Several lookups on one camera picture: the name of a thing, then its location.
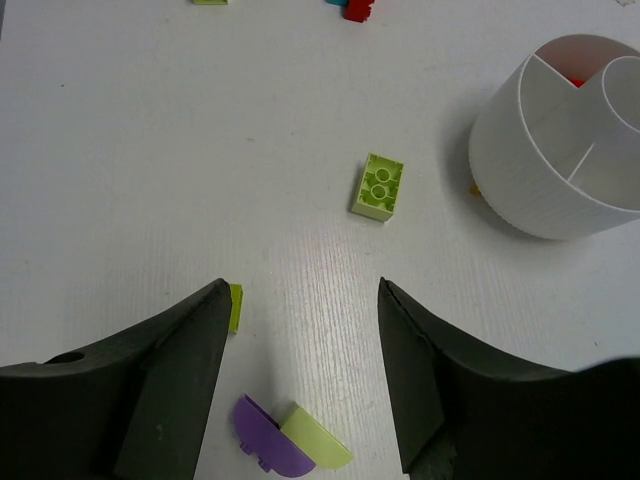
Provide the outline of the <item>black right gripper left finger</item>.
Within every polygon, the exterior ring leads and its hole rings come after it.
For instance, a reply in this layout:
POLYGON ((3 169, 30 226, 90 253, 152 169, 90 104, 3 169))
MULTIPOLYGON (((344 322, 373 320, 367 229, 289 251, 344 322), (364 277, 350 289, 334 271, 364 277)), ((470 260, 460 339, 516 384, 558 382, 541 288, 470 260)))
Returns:
POLYGON ((227 341, 231 289, 44 363, 1 370, 5 479, 190 479, 227 341))

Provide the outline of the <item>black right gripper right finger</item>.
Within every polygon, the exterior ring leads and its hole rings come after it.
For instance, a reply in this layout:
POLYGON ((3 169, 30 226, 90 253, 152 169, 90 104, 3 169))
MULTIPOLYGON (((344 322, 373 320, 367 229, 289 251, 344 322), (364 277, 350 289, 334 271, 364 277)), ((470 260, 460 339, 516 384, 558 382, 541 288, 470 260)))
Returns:
POLYGON ((382 280, 378 325, 412 479, 635 479, 639 361, 579 371, 501 351, 382 280))

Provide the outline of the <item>red lego brick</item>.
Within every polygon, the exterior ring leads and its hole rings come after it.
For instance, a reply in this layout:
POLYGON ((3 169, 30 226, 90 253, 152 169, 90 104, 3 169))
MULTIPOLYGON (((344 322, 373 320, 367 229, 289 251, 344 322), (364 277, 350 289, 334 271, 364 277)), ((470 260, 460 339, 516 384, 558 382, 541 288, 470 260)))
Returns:
POLYGON ((348 0, 343 8, 343 18, 349 21, 364 23, 372 12, 375 0, 348 0))

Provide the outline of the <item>teal lego brick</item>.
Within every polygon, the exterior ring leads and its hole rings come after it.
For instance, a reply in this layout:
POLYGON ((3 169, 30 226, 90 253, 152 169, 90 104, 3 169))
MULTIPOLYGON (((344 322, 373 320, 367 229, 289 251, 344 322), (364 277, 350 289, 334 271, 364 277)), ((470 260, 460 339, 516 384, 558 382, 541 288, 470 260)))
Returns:
POLYGON ((325 0, 325 1, 329 4, 341 6, 341 7, 345 7, 349 3, 349 0, 325 0))

